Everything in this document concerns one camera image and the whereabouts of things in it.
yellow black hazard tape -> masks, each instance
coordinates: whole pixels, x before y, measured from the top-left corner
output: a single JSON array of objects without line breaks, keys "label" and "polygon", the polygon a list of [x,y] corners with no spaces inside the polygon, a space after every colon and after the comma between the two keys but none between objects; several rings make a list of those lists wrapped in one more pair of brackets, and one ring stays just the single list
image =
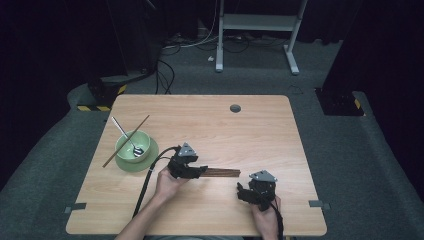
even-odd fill
[{"label": "yellow black hazard tape", "polygon": [[103,111],[103,112],[107,112],[111,110],[111,106],[77,106],[78,110],[80,111]]},{"label": "yellow black hazard tape", "polygon": [[[118,89],[116,96],[123,94],[125,92],[126,88],[127,88],[127,85],[121,86]],[[84,111],[84,112],[90,112],[90,111],[108,112],[112,109],[112,104],[110,106],[108,106],[108,105],[96,105],[96,104],[81,104],[81,105],[77,105],[77,109],[79,111]]]},{"label": "yellow black hazard tape", "polygon": [[357,109],[361,109],[361,103],[356,98],[355,98],[355,106]]}]

black cable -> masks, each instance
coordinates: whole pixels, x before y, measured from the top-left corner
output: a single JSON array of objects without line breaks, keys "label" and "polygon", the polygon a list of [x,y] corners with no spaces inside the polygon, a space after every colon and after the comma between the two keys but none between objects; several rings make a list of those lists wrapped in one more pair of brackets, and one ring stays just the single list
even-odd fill
[{"label": "black cable", "polygon": [[171,67],[171,65],[169,65],[168,63],[166,63],[166,62],[164,62],[164,61],[162,61],[162,60],[158,60],[159,62],[161,62],[161,63],[163,63],[163,64],[165,64],[166,66],[168,66],[168,68],[171,70],[171,72],[172,72],[172,78],[171,78],[171,82],[169,83],[169,85],[168,85],[168,87],[167,87],[167,89],[165,90],[165,94],[167,94],[167,93],[169,93],[169,94],[171,94],[171,86],[172,86],[172,84],[174,83],[174,79],[175,79],[175,72],[174,72],[174,69]]},{"label": "black cable", "polygon": [[209,43],[203,43],[203,44],[201,44],[201,45],[212,45],[212,46],[213,46],[213,48],[205,49],[205,48],[201,48],[201,47],[200,47],[201,45],[196,45],[195,47],[196,47],[197,49],[202,50],[202,51],[213,51],[213,50],[216,50],[216,48],[217,48],[216,43],[217,43],[217,42],[209,42]]},{"label": "black cable", "polygon": [[162,155],[170,150],[178,150],[178,147],[170,147],[161,152],[150,165],[149,172],[147,173],[146,179],[144,180],[143,188],[141,189],[140,196],[138,197],[137,205],[135,206],[135,210],[133,213],[133,218],[137,215],[140,210],[141,202],[143,201],[144,195],[146,194],[147,185],[149,185],[150,176],[152,175],[153,169],[155,169],[156,163],[162,158]]},{"label": "black cable", "polygon": [[244,39],[244,41],[239,41],[239,39],[236,39],[236,40],[232,40],[232,42],[235,42],[235,43],[247,43],[246,44],[246,46],[242,49],[242,50],[239,50],[239,51],[230,51],[230,50],[228,50],[227,48],[225,48],[225,47],[223,47],[223,49],[226,51],[226,52],[229,52],[229,53],[242,53],[242,52],[244,52],[244,51],[246,51],[248,48],[249,48],[249,46],[250,46],[250,41],[249,41],[249,39],[247,39],[246,37],[244,37],[244,36],[241,36],[241,39],[240,40],[242,40],[242,39]]},{"label": "black cable", "polygon": [[255,43],[254,41],[263,41],[263,39],[258,38],[258,39],[250,40],[251,46],[254,46],[254,47],[275,47],[275,46],[285,44],[288,41],[288,39],[278,39],[278,38],[274,38],[272,40],[269,39],[269,41],[271,41],[270,43]]},{"label": "black cable", "polygon": [[284,231],[283,217],[281,216],[281,213],[278,210],[277,201],[275,202],[275,205],[277,205],[277,207],[275,207],[271,202],[269,202],[269,205],[275,211],[275,216],[277,217],[277,225],[278,225],[278,239],[281,239],[282,240],[283,239],[283,231]]},{"label": "black cable", "polygon": [[156,91],[155,91],[155,94],[158,94],[158,91],[159,91],[159,67],[158,67],[158,64],[156,64]]},{"label": "black cable", "polygon": [[181,44],[177,44],[175,46],[169,46],[169,47],[163,48],[162,50],[165,50],[165,49],[168,50],[168,49],[172,49],[172,48],[177,48],[177,51],[175,51],[173,53],[162,53],[162,56],[172,56],[172,55],[179,53],[181,51]]},{"label": "black cable", "polygon": [[165,75],[163,75],[163,73],[161,72],[161,71],[158,71],[158,74],[160,75],[160,76],[162,76],[162,78],[163,78],[163,80],[165,81],[165,85],[164,85],[164,82],[162,81],[162,78],[158,75],[157,77],[158,77],[158,79],[159,79],[159,81],[160,81],[160,85],[162,85],[162,88],[163,89],[165,89],[165,90],[167,90],[168,89],[168,87],[169,87],[169,83],[168,83],[168,79],[165,77]]},{"label": "black cable", "polygon": [[274,201],[275,201],[275,206],[274,206],[272,202],[266,199],[256,188],[253,187],[252,190],[259,194],[259,197],[262,199],[262,201],[268,202],[268,205],[274,209],[275,216],[277,217],[278,239],[283,240],[283,232],[284,232],[283,216],[281,216],[281,213],[278,209],[277,200],[274,197]]}]

white metal frame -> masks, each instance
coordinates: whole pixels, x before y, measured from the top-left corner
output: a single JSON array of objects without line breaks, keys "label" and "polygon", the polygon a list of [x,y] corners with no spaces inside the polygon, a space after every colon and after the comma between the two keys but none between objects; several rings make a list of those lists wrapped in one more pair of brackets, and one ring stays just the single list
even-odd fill
[{"label": "white metal frame", "polygon": [[276,15],[251,15],[251,14],[224,14],[224,0],[221,0],[219,12],[219,35],[216,51],[216,72],[224,70],[223,34],[224,29],[239,30],[267,30],[292,32],[288,45],[284,45],[284,53],[290,65],[293,75],[299,74],[299,68],[293,56],[293,46],[296,42],[297,33],[302,23],[303,13],[308,0],[302,0],[299,12],[296,16]]}]

hole in table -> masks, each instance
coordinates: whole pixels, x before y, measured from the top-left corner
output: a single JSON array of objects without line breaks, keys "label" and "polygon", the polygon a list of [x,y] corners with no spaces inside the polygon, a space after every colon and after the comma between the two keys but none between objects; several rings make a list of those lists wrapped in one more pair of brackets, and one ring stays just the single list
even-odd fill
[{"label": "hole in table", "polygon": [[233,104],[233,105],[230,106],[230,110],[233,113],[238,113],[238,112],[241,111],[241,107],[238,104]]}]

metal utensil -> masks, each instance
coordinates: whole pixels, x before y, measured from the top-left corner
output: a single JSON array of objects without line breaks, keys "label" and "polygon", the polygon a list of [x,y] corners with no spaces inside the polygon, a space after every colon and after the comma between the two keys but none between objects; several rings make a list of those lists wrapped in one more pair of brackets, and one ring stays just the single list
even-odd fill
[{"label": "metal utensil", "polygon": [[[112,117],[112,121],[113,121],[113,123],[114,123],[114,124],[118,127],[118,129],[121,131],[122,135],[124,135],[124,136],[125,136],[125,138],[127,138],[127,139],[128,139],[128,135],[125,133],[124,129],[122,129],[121,125],[119,125],[118,121],[117,121],[114,117]],[[136,156],[136,157],[140,157],[140,156],[141,156],[141,154],[143,154],[143,153],[144,153],[143,149],[141,149],[141,148],[139,148],[139,147],[135,146],[135,144],[131,141],[131,139],[128,139],[128,141],[129,141],[129,142],[133,145],[133,147],[134,147],[134,149],[133,149],[134,156]]]}]

